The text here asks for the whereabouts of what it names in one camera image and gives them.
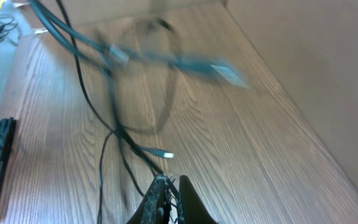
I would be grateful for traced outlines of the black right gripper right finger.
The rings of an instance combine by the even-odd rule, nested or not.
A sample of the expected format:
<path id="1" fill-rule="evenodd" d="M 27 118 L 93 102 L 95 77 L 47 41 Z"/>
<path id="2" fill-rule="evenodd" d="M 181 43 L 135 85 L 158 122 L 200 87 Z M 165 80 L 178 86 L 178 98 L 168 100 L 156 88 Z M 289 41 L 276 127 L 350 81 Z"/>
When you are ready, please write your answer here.
<path id="1" fill-rule="evenodd" d="M 217 224 L 186 175 L 180 176 L 179 198 L 177 203 L 179 224 Z"/>

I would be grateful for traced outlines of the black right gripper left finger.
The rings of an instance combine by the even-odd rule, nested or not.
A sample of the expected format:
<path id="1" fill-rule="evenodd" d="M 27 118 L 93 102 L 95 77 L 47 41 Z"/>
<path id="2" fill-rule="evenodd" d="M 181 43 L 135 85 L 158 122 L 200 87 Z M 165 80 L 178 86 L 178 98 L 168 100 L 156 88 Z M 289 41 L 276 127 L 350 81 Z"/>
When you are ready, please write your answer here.
<path id="1" fill-rule="evenodd" d="M 170 221 L 169 178 L 157 175 L 127 224 L 168 224 Z"/>

